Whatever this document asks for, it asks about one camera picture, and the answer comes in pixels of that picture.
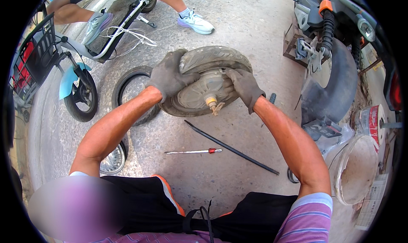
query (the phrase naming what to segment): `red item in basket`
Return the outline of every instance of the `red item in basket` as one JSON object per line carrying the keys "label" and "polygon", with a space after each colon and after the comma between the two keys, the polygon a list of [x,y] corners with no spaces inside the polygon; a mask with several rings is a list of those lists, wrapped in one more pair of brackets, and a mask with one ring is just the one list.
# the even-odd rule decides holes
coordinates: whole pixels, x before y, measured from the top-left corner
{"label": "red item in basket", "polygon": [[33,42],[28,42],[27,48],[23,53],[23,61],[18,64],[18,71],[20,71],[20,77],[18,78],[16,84],[14,85],[14,89],[20,87],[21,89],[27,85],[27,82],[31,80],[30,73],[28,72],[27,68],[24,67],[24,63],[27,61],[28,57],[30,56],[31,52],[34,50]]}

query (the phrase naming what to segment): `scooter front fender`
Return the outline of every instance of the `scooter front fender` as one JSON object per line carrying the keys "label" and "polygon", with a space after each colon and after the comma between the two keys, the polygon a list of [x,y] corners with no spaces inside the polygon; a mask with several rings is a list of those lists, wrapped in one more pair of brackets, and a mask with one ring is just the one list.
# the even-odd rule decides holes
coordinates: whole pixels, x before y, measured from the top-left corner
{"label": "scooter front fender", "polygon": [[[82,62],[77,62],[77,64],[81,70],[91,70],[88,65],[83,64]],[[62,75],[61,83],[59,84],[59,99],[63,99],[72,93],[72,84],[77,80],[78,76],[75,74],[74,67],[71,65],[68,70],[65,71],[64,75]]]}

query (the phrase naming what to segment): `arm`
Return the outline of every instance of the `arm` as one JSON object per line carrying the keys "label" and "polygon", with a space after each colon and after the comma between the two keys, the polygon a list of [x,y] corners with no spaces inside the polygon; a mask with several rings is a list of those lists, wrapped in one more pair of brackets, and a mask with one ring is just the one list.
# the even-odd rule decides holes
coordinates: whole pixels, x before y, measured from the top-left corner
{"label": "arm", "polygon": [[80,171],[99,177],[101,161],[119,145],[123,136],[141,115],[156,103],[163,103],[166,98],[172,97],[200,78],[198,73],[180,74],[180,58],[185,52],[186,49],[168,52],[152,70],[146,89],[106,114],[89,129],[78,146],[69,174]]}
{"label": "arm", "polygon": [[249,114],[255,111],[271,131],[283,158],[300,180],[299,198],[316,192],[330,195],[329,170],[312,138],[264,98],[265,93],[258,87],[251,73],[227,69],[226,75],[248,107]]}
{"label": "arm", "polygon": [[263,96],[257,99],[253,110],[268,127],[289,168],[300,180],[299,198],[315,192],[331,195],[329,170],[312,138]]}
{"label": "arm", "polygon": [[99,177],[101,161],[119,145],[137,119],[161,99],[161,92],[149,86],[96,122],[79,144],[69,174],[81,171],[89,176]]}

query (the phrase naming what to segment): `rear light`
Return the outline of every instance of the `rear light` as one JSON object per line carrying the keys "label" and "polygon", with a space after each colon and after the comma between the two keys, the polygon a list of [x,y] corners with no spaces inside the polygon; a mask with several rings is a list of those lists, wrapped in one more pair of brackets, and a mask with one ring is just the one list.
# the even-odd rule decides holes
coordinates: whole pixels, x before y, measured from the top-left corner
{"label": "rear light", "polygon": [[397,72],[395,72],[391,80],[390,101],[395,110],[402,110],[401,87]]}

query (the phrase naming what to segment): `gray work glove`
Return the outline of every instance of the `gray work glove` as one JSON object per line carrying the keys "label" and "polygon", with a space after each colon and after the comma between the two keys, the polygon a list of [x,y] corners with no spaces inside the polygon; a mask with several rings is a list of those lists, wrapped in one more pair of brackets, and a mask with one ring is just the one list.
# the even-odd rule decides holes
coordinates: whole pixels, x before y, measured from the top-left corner
{"label": "gray work glove", "polygon": [[222,75],[224,88],[228,85],[227,78],[230,78],[235,91],[247,106],[249,114],[252,114],[255,102],[261,95],[266,97],[265,92],[259,88],[251,72],[227,68],[225,73],[225,75]]}
{"label": "gray work glove", "polygon": [[146,87],[154,86],[159,89],[163,96],[160,103],[200,79],[198,73],[188,75],[180,73],[180,59],[187,51],[187,49],[178,49],[174,52],[168,52],[164,59],[152,70],[150,81],[147,82]]}

